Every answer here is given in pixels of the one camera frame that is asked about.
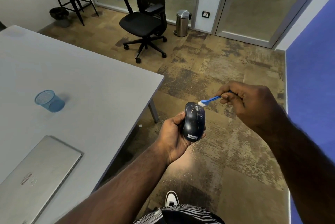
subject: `shoe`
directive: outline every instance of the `shoe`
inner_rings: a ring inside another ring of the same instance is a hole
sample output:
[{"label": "shoe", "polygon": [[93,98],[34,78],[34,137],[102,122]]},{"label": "shoe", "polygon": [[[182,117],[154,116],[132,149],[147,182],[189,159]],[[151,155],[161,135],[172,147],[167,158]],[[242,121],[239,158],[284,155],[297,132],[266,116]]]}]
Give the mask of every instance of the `shoe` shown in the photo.
[{"label": "shoe", "polygon": [[165,206],[176,206],[179,205],[179,199],[174,191],[169,191],[165,197]]}]

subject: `striped shorts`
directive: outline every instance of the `striped shorts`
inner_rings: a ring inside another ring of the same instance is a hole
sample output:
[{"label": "striped shorts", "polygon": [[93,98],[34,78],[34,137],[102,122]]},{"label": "striped shorts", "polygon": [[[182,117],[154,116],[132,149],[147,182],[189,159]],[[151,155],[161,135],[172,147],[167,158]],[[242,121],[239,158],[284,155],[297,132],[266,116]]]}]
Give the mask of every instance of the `striped shorts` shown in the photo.
[{"label": "striped shorts", "polygon": [[180,223],[205,223],[224,224],[223,220],[205,208],[191,205],[176,205],[158,208],[156,211],[145,215],[134,224],[180,224]]}]

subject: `wall socket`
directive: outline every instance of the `wall socket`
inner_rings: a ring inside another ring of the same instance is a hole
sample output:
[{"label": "wall socket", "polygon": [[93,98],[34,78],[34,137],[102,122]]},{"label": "wall socket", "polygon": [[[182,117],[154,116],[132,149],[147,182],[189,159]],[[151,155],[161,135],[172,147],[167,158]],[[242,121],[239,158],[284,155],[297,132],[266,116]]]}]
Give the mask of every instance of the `wall socket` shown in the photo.
[{"label": "wall socket", "polygon": [[209,15],[210,15],[210,12],[205,12],[205,11],[202,11],[202,17],[204,17],[204,18],[209,18]]}]

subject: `computer mouse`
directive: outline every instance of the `computer mouse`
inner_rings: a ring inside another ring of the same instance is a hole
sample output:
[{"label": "computer mouse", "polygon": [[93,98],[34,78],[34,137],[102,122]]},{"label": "computer mouse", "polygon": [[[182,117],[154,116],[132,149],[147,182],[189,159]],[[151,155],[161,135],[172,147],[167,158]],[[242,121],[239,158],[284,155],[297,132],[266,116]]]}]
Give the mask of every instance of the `computer mouse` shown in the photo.
[{"label": "computer mouse", "polygon": [[188,141],[198,141],[205,130],[205,109],[195,102],[188,102],[185,106],[185,114],[181,133]]}]

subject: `laptop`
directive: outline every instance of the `laptop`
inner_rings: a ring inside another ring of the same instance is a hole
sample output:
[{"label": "laptop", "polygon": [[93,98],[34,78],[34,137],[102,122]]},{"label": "laptop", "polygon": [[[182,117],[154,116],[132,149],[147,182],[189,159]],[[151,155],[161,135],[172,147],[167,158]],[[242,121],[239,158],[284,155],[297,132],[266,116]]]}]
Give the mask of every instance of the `laptop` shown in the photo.
[{"label": "laptop", "polygon": [[34,223],[81,156],[45,136],[0,184],[0,223]]}]

